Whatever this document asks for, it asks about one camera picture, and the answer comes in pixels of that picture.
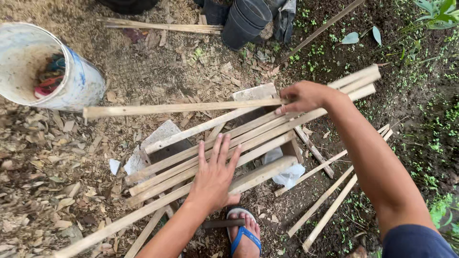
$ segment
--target stacked black pots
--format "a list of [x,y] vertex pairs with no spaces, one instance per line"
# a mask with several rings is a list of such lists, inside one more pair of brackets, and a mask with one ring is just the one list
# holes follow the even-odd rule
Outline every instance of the stacked black pots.
[[263,0],[234,0],[222,32],[222,40],[231,50],[241,49],[273,19]]

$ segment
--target white plastic bucket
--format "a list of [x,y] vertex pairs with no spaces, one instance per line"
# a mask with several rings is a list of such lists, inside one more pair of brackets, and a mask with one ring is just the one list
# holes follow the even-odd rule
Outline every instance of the white plastic bucket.
[[[62,50],[65,73],[61,84],[37,99],[37,75],[47,57]],[[105,81],[93,64],[65,46],[50,32],[33,24],[0,23],[0,94],[26,106],[81,112],[102,99]]]

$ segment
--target hand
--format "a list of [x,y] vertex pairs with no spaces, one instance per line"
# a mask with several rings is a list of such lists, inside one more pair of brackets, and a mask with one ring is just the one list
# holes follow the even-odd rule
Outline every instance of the hand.
[[204,142],[199,143],[199,171],[196,173],[190,194],[186,199],[188,202],[193,202],[195,205],[207,209],[208,213],[230,204],[237,204],[241,198],[240,194],[229,196],[228,187],[233,179],[242,147],[240,144],[236,147],[228,165],[225,165],[231,136],[225,135],[220,149],[222,138],[223,135],[218,134],[209,163],[207,163],[204,155]]
[[300,81],[280,91],[281,98],[296,98],[297,101],[276,109],[276,114],[307,112],[324,107],[327,99],[340,92],[322,84]]

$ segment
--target left hand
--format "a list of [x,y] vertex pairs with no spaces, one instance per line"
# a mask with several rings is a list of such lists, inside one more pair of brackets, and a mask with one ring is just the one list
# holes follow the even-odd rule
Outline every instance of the left hand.
[[199,171],[195,176],[190,194],[185,202],[192,202],[200,205],[212,213],[230,204],[237,204],[241,195],[228,195],[228,187],[233,179],[242,147],[239,144],[226,165],[226,157],[230,146],[231,136],[226,134],[222,143],[223,135],[218,134],[213,145],[212,154],[209,162],[204,155],[204,142],[199,143]]

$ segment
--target navy shirt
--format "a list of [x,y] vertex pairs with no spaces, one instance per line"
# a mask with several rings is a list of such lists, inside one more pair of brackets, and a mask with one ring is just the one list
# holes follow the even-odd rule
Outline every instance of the navy shirt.
[[400,225],[382,242],[384,258],[458,258],[450,245],[434,230],[420,225]]

